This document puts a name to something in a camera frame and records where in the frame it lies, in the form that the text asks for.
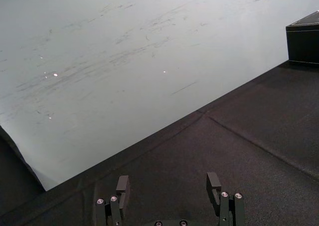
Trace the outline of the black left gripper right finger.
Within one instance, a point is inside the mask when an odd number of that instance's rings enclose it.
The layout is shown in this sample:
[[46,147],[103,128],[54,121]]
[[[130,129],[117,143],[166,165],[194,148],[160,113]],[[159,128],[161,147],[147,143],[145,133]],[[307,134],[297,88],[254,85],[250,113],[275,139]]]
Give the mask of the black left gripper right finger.
[[243,194],[224,191],[215,172],[206,173],[206,191],[215,215],[219,218],[219,226],[245,225]]

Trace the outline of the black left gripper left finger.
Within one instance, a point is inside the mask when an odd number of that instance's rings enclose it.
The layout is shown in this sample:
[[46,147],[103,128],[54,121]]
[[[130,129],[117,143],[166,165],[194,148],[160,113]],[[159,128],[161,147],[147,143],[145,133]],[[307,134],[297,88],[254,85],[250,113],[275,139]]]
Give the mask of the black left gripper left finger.
[[122,226],[130,197],[129,176],[120,176],[115,194],[95,202],[97,226]]

